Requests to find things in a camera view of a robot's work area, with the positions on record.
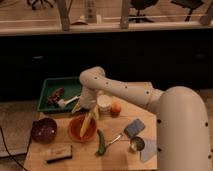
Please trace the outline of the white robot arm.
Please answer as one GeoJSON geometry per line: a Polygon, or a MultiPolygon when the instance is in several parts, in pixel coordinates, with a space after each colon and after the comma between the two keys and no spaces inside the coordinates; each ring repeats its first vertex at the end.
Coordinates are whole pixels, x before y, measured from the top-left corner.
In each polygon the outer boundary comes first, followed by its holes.
{"type": "Polygon", "coordinates": [[[109,79],[101,67],[83,71],[80,105],[91,109],[102,90],[157,117],[157,171],[213,171],[207,109],[192,89],[165,91],[109,79]]]}

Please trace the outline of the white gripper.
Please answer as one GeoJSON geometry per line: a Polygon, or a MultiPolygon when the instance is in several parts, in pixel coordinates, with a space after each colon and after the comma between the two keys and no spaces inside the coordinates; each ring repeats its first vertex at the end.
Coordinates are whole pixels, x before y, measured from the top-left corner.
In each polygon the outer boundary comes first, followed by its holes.
{"type": "Polygon", "coordinates": [[[84,109],[92,109],[96,105],[97,91],[83,87],[79,98],[79,104],[84,109]]]}

